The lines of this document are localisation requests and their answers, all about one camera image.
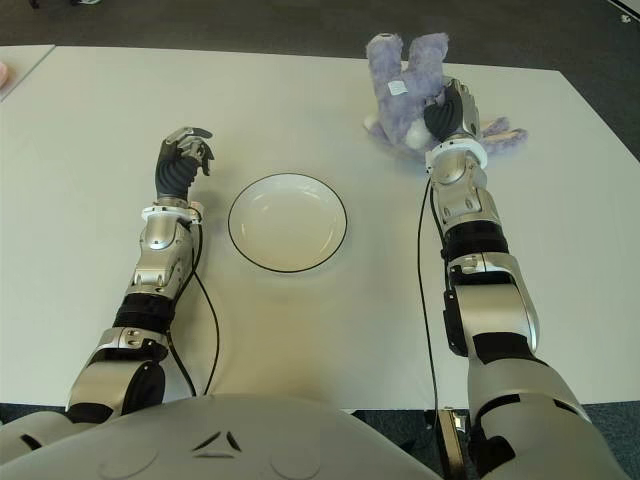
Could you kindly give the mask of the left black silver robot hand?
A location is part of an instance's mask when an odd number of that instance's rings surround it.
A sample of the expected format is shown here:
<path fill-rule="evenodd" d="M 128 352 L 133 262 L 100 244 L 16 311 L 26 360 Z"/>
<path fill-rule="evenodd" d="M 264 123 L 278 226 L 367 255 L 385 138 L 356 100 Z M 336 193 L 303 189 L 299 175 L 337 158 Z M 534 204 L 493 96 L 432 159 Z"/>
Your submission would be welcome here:
<path fill-rule="evenodd" d="M 182 127 L 161 143 L 155 168 L 157 199 L 188 200 L 189 189 L 198 171 L 210 175 L 214 154 L 207 143 L 213 133 L 197 127 Z"/>

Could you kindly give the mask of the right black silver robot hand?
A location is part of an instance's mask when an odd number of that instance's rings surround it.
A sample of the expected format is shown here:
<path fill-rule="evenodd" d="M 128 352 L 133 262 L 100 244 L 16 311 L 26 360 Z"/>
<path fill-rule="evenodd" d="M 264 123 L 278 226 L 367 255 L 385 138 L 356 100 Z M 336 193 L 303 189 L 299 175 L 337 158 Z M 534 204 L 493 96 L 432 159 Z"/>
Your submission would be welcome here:
<path fill-rule="evenodd" d="M 444 88 L 444 100 L 424 109 L 427 129 L 440 143 L 465 135 L 477 139 L 480 133 L 479 111 L 468 87 L 451 78 Z"/>

